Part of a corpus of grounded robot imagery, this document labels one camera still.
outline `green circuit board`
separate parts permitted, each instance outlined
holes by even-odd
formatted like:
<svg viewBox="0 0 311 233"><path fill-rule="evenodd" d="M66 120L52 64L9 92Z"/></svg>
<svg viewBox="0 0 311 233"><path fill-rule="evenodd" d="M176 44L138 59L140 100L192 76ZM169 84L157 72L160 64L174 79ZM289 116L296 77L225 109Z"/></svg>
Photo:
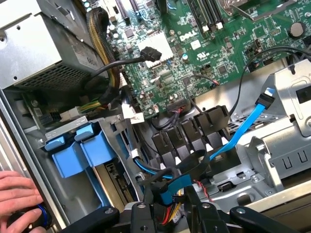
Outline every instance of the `green circuit board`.
<svg viewBox="0 0 311 233"><path fill-rule="evenodd" d="M127 59L139 56L139 44L148 38L162 34L171 48L163 56L166 61L154 66L135 64L125 66L125 73L133 87L133 93L145 118L167 111L179 101L186 99L185 77L193 73L203 73L217 80L220 84L239 79L245 64L257 49L286 45L304 49L304 38L311 35L311 1L298 0L284 11L262 18L256 22L234 12L232 16L220 7L226 23L222 29L202 35L190 11L187 0L168 0L168 12L160 15L157 8L149 0L136 0L145 20L137 17L130 0L122 0L130 18L125 23L117 14L116 31L111 33L110 42L120 54ZM258 16L273 11L284 0L250 0L241 6L245 12ZM304 33L299 38L289 36L289 29L294 23L304 25ZM277 54L263 63L252 64L249 71L276 61L285 54ZM207 80L193 79L188 86L192 97L208 92L214 86Z"/></svg>

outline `power supply vent grille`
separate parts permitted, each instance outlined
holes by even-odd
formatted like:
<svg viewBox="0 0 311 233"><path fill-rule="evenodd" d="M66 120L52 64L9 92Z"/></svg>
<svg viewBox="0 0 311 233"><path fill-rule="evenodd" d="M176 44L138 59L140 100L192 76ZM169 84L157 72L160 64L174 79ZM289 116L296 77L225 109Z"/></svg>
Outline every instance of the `power supply vent grille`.
<svg viewBox="0 0 311 233"><path fill-rule="evenodd" d="M29 78L22 83L16 84L16 86L28 89L40 88L68 91L77 89L80 81L87 76L87 73L63 65L58 65L57 67L47 70L42 74Z"/></svg>

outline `motherboard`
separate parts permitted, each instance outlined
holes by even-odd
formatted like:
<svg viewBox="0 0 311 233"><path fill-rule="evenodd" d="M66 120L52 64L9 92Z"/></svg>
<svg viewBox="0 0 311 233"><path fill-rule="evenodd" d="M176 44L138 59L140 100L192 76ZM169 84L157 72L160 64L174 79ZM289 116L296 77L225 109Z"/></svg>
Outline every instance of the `motherboard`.
<svg viewBox="0 0 311 233"><path fill-rule="evenodd" d="M187 99L185 83L204 74L220 84L239 79L255 54L275 46L305 49L311 44L310 0L105 0L108 37L120 59L139 56L146 46L160 61L127 65L124 74L144 113L151 118ZM254 60L253 72L278 59ZM215 88L191 79L192 98Z"/></svg>

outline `heatsink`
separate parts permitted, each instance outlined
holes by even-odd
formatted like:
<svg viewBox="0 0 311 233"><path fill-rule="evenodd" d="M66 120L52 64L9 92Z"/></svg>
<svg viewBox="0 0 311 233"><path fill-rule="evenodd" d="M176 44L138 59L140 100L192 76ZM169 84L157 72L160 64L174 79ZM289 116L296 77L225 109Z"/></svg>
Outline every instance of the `heatsink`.
<svg viewBox="0 0 311 233"><path fill-rule="evenodd" d="M173 52L164 33L159 33L154 36L150 36L138 44L138 48L140 51L142 51L146 46L154 48L158 50L160 53L162 53L160 61L155 62L146 61L146 66L148 68L155 67L173 57Z"/></svg>

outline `human hand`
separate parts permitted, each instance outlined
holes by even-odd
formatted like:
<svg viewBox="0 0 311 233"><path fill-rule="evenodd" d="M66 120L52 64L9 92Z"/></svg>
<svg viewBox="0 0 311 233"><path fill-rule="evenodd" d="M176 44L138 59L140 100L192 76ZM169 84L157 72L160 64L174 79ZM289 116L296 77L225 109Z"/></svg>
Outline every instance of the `human hand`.
<svg viewBox="0 0 311 233"><path fill-rule="evenodd" d="M11 213L43 202L33 180L15 171L0 171L0 233L21 233L41 215L40 209L30 210L7 228ZM31 233L46 233L38 227Z"/></svg>

